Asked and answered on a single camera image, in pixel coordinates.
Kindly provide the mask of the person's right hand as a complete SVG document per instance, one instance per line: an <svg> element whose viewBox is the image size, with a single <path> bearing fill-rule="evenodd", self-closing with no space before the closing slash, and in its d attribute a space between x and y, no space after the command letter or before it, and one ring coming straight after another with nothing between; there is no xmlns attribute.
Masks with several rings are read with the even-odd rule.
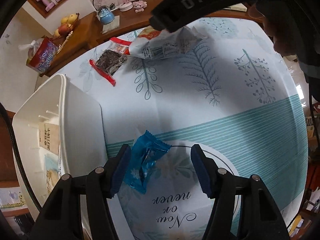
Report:
<svg viewBox="0 0 320 240"><path fill-rule="evenodd" d="M255 0L247 7L249 16L262 20L276 52L319 67L319 32L294 0Z"/></svg>

